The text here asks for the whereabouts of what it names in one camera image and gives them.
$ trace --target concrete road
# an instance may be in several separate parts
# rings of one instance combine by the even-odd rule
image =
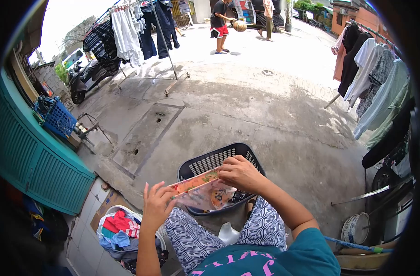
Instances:
[[[94,132],[97,154],[83,145],[80,157],[142,209],[146,182],[173,184],[185,160],[244,142],[267,177],[313,213],[323,234],[339,238],[343,222],[363,211],[364,201],[334,207],[330,202],[365,192],[366,149],[365,136],[355,141],[351,134],[357,116],[346,112],[341,98],[323,108],[339,86],[332,79],[335,39],[297,19],[292,33],[273,33],[273,42],[256,30],[229,32],[225,46],[231,53],[214,55],[208,25],[183,31],[181,47],[170,51],[180,81],[168,98],[163,92],[169,80],[128,79],[121,90],[122,73],[103,81],[73,113],[97,117],[113,144]],[[124,66],[128,74],[133,70]],[[173,77],[169,59],[152,57],[137,76]],[[371,181],[374,172],[367,174]],[[215,233],[227,221],[240,230],[245,219],[244,207],[198,218]]]

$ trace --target patterned pants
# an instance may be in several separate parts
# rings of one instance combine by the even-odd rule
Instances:
[[[213,251],[226,246],[179,208],[172,210],[164,228],[186,275]],[[235,244],[276,246],[285,250],[284,221],[261,196],[258,196]]]

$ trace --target black t-shirt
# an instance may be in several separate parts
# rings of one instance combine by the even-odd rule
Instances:
[[[227,12],[227,4],[224,1],[219,0],[213,7],[213,13],[210,17],[210,26],[212,27],[222,27],[225,25],[225,19],[215,16],[215,13],[224,15]]]

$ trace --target man walking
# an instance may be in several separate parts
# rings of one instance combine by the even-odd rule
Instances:
[[[267,19],[267,26],[258,30],[259,35],[262,37],[262,31],[267,31],[267,40],[271,41],[271,31],[273,30],[273,11],[274,5],[272,0],[263,0],[264,16]]]
[[[227,5],[232,0],[219,0],[213,7],[213,13],[210,17],[210,33],[212,37],[216,38],[216,52],[215,54],[226,54],[230,52],[228,49],[224,47],[225,39],[229,34],[229,30],[227,29],[227,25],[225,23],[226,20],[236,20],[236,18],[228,18],[225,16],[227,12]]]

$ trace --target white van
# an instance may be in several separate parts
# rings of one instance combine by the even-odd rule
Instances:
[[[66,69],[72,69],[74,67],[75,62],[81,61],[80,66],[85,67],[89,60],[87,59],[86,54],[84,53],[83,49],[78,48],[73,53],[71,53],[67,58],[63,60],[63,66]]]

